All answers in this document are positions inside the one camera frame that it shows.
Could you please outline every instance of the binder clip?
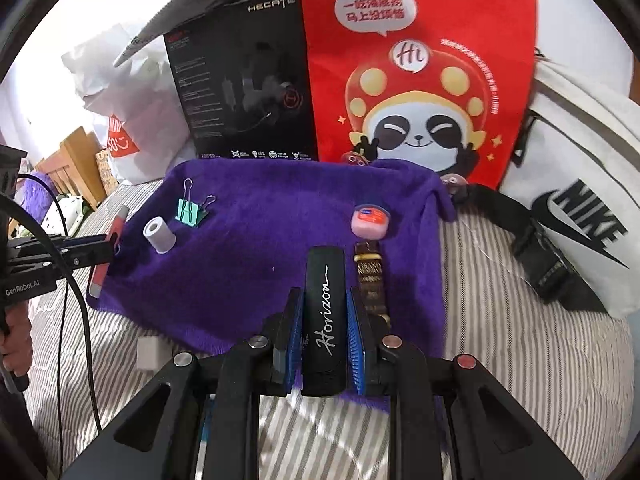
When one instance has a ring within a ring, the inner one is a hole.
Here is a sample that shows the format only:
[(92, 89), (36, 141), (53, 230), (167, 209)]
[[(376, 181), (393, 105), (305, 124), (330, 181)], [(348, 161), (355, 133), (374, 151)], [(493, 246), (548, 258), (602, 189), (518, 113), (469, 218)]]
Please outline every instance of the binder clip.
[(186, 178), (184, 180), (184, 194), (182, 198), (178, 200), (178, 212), (175, 219), (189, 227), (197, 227), (209, 214), (207, 207), (216, 201), (216, 197), (215, 195), (208, 195), (202, 203), (196, 204), (191, 201), (192, 187), (193, 180)]

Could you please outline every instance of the white tape roll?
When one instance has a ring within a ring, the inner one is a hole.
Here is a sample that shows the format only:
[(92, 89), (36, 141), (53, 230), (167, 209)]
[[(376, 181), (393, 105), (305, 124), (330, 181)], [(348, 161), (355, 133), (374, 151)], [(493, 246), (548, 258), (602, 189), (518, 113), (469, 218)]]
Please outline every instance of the white tape roll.
[(175, 235), (161, 216), (156, 216), (147, 222), (142, 234), (156, 249), (158, 254), (168, 252), (175, 244)]

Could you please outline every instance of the black strap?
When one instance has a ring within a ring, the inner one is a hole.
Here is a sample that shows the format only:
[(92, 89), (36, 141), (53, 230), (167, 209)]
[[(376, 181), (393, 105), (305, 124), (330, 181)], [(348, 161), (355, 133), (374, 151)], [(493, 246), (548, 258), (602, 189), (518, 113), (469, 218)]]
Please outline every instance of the black strap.
[(453, 201), (457, 206), (475, 206), (493, 224), (515, 235), (513, 254), (545, 304), (558, 300), (565, 310), (607, 314), (600, 298), (520, 202), (479, 184), (460, 187)]

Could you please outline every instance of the miniso bag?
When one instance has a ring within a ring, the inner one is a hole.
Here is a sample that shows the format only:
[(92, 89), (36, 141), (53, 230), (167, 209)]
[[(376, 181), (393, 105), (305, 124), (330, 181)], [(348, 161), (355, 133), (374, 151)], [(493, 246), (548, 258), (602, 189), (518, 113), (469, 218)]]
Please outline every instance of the miniso bag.
[(639, 139), (633, 101), (540, 60), (526, 142), (500, 188), (531, 209), (613, 317), (640, 308)]
[(125, 184), (164, 177), (189, 129), (162, 38), (114, 68), (130, 35), (121, 25), (62, 56), (84, 108), (109, 120), (107, 148)]

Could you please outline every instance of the panda eye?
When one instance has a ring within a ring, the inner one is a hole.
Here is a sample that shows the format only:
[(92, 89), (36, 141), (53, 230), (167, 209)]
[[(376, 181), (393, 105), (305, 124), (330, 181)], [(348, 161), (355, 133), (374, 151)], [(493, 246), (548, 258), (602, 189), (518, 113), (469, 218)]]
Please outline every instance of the panda eye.
[(462, 144), (462, 131), (459, 124), (446, 115), (434, 115), (426, 123), (433, 140), (443, 148), (457, 148)]
[(404, 142), (409, 134), (411, 124), (399, 115), (391, 115), (382, 119), (373, 133), (373, 138), (379, 140), (378, 147), (388, 152), (394, 150)]

